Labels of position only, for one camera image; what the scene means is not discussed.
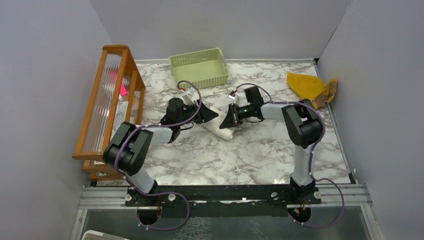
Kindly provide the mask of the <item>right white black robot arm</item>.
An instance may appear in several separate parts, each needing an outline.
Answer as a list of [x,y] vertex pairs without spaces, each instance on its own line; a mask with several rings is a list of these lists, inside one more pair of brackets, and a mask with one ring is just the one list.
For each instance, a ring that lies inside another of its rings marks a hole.
[[325,134],[325,123],[309,99],[294,102],[265,102],[260,87],[251,84],[244,90],[245,106],[229,104],[220,129],[240,126],[243,120],[254,117],[261,121],[279,120],[285,123],[290,140],[295,145],[294,171],[290,178],[289,199],[300,204],[315,191],[312,164],[315,148]]

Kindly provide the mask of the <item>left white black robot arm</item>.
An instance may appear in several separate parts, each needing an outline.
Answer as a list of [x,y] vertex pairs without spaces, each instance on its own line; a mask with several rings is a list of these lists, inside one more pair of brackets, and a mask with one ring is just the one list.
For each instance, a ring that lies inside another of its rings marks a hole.
[[182,125],[208,123],[218,116],[200,100],[187,104],[180,98],[171,98],[158,124],[121,123],[104,150],[102,160],[124,177],[144,205],[152,205],[159,193],[157,182],[144,167],[150,145],[172,143],[180,135]]

